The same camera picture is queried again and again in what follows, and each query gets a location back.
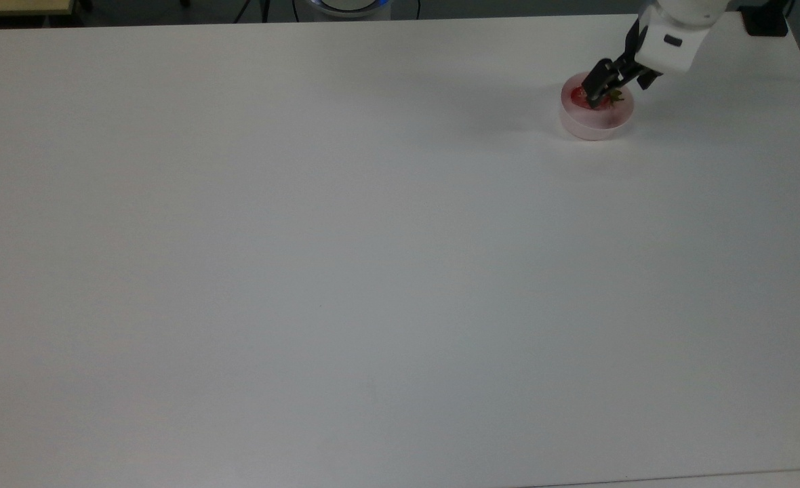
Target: cylindrical device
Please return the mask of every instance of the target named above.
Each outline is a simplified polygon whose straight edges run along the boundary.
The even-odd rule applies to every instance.
[[[393,0],[304,0],[316,22],[390,20]]]
[[[728,6],[728,0],[656,0],[656,3],[666,18],[694,28],[712,26]]]

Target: gray floor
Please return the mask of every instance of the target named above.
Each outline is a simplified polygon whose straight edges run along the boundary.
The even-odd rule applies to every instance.
[[[232,22],[245,0],[192,0],[184,9],[178,0],[94,0],[93,12],[81,12],[88,26],[156,24],[226,24]],[[490,16],[552,16],[633,13],[641,0],[421,0],[422,19],[490,18]],[[732,2],[759,4],[759,0]],[[307,21],[307,10],[300,10]],[[392,16],[415,18],[416,0],[395,0]],[[252,0],[240,22],[260,22],[260,2]],[[291,0],[272,0],[268,22],[294,22]],[[800,0],[790,18],[800,45]],[[603,55],[617,47],[603,46]]]

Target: red strawberry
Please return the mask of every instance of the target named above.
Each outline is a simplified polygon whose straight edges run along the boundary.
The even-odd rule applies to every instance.
[[[591,108],[593,110],[604,110],[606,108],[613,107],[614,102],[622,102],[623,98],[621,95],[623,95],[623,93],[620,92],[619,89],[611,90],[611,92],[608,92],[607,95],[602,98],[602,101],[599,103],[598,107],[592,108],[586,101],[586,90],[584,90],[584,87],[576,87],[572,90],[571,99],[572,103],[579,107]]]

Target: pink bowl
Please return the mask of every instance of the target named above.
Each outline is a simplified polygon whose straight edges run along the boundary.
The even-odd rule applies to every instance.
[[[635,110],[635,99],[627,87],[621,87],[623,101],[614,103],[614,107],[604,110],[591,110],[578,107],[572,103],[572,90],[580,86],[587,73],[578,73],[569,78],[560,93],[560,122],[572,136],[587,141],[601,141],[614,133]]]

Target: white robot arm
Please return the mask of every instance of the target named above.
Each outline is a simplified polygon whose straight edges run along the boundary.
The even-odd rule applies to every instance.
[[[647,89],[660,75],[687,71],[727,4],[728,0],[647,0],[626,35],[625,52],[614,61],[599,61],[584,80],[587,101],[597,107],[605,94],[635,78]]]

